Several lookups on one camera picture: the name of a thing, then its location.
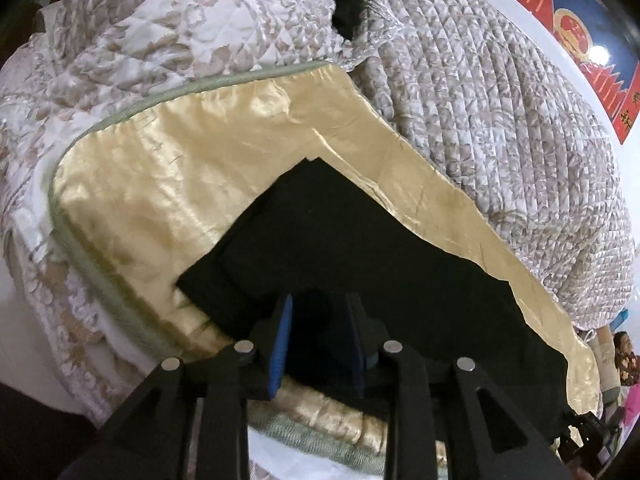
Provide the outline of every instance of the patterned cloth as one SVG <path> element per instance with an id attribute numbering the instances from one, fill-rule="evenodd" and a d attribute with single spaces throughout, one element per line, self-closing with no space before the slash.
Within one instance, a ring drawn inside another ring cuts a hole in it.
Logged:
<path id="1" fill-rule="evenodd" d="M 633 352 L 616 352 L 616 368 L 620 372 L 622 386 L 634 386 L 640 382 L 640 360 Z"/>
<path id="2" fill-rule="evenodd" d="M 0 233 L 71 392 L 105 420 L 141 379 L 49 238 L 47 184 L 83 131 L 203 76 L 325 59 L 475 200 L 581 328 L 630 289 L 606 132 L 559 69 L 482 0 L 367 0 L 353 42 L 331 0 L 64 0 L 0 71 Z"/>
<path id="3" fill-rule="evenodd" d="M 484 0 L 376 0 L 404 28 L 353 72 L 374 108 L 460 186 L 583 330 L 633 285 L 610 137 L 536 45 Z"/>

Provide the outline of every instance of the white floral bedspread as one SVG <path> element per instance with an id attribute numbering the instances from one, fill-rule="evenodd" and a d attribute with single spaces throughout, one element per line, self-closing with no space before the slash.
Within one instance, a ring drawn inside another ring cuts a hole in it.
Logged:
<path id="1" fill-rule="evenodd" d="M 203 76 L 357 66 L 373 106 L 475 200 L 577 326 L 602 326 L 625 303 L 632 241 L 614 155 L 561 72 L 482 0 L 366 3 L 349 42 L 331 28 L 332 0 L 64 0 L 2 68 L 0 232 L 14 236 L 26 297 L 94 420 L 140 375 L 93 353 L 99 309 L 50 241 L 48 174 L 93 124 Z"/>
<path id="2" fill-rule="evenodd" d="M 376 0 L 403 32 L 352 73 L 374 108 L 475 202 L 581 329 L 609 324 L 634 244 L 610 137 L 484 0 Z"/>

